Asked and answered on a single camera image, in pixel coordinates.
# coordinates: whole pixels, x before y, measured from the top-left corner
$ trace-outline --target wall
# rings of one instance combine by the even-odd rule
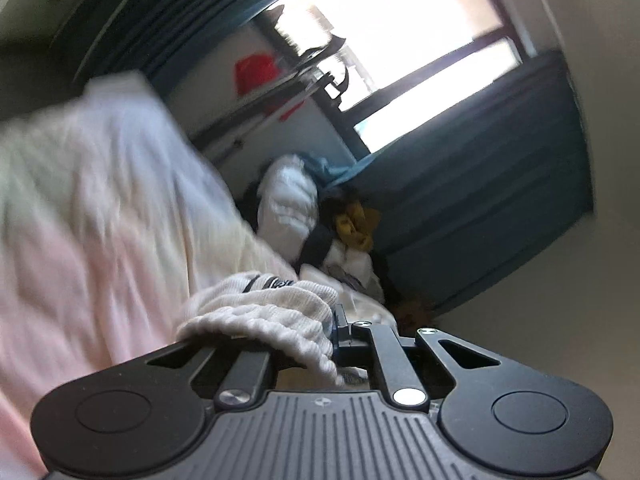
[[[50,40],[80,0],[0,0],[0,43]]]
[[[560,43],[542,0],[501,0],[530,56]]]
[[[640,0],[540,2],[582,109],[596,216],[441,326],[600,394],[614,415],[600,471],[640,478]]]
[[[169,110],[191,134],[217,117],[236,99],[234,65],[271,47],[251,24],[227,38],[191,70],[167,99]],[[228,144],[223,140],[218,146]],[[309,100],[284,123],[275,123],[249,136],[243,149],[219,169],[232,194],[242,194],[272,158],[295,151],[326,157],[334,164],[352,164],[353,155],[316,104]]]
[[[614,415],[600,473],[640,478],[640,237],[585,218],[548,250],[440,318],[440,328],[583,384]]]
[[[0,50],[0,121],[80,95],[59,66],[44,52]]]

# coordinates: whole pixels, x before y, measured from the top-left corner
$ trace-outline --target curtain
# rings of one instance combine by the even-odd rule
[[[84,61],[81,75],[138,69],[165,96],[225,36],[276,1],[85,0],[54,47],[76,70],[120,6]]]
[[[513,272],[592,209],[562,55],[528,60],[329,184],[382,220],[374,248],[406,296],[443,313]]]

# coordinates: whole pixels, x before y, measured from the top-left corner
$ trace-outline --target silver screw head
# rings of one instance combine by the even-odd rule
[[[218,399],[227,406],[241,406],[251,400],[251,395],[244,390],[231,389],[220,392]]]
[[[416,388],[402,388],[394,393],[394,401],[403,406],[418,406],[427,400],[427,395]]]

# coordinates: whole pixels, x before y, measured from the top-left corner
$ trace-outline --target pink blanket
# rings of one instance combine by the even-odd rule
[[[138,76],[1,135],[0,478],[33,479],[46,392],[171,343],[184,301],[225,276],[295,274]]]

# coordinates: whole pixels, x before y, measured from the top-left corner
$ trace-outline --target black device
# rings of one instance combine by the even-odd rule
[[[295,362],[213,335],[63,384],[31,417],[47,480],[599,478],[612,417],[590,390],[340,306],[333,338],[370,390],[273,390]]]

